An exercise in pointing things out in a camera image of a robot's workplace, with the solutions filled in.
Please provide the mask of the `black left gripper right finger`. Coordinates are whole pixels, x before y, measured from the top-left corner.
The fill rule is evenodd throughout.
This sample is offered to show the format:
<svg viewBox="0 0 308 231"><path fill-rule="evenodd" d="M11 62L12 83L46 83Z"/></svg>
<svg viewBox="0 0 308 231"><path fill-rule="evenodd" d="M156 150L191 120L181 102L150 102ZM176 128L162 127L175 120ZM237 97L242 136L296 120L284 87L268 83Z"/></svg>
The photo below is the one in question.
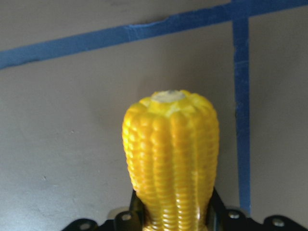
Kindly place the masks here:
<svg viewBox="0 0 308 231"><path fill-rule="evenodd" d="M307 231L307 227L294 220L272 215L259 223L238 207L225 206L217 190L213 190L207 210L206 225L209 231Z"/></svg>

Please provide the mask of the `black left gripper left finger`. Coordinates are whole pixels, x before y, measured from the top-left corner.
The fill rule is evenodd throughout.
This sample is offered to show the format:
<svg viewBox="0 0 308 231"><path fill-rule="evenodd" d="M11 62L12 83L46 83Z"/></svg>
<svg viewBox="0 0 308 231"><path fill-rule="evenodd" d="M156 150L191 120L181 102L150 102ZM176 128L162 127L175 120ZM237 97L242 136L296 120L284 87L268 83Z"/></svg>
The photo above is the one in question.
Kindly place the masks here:
<svg viewBox="0 0 308 231"><path fill-rule="evenodd" d="M102 225L88 218L77 219L63 231L142 231L145 223L145 210L142 201L132 192L129 209L107 219Z"/></svg>

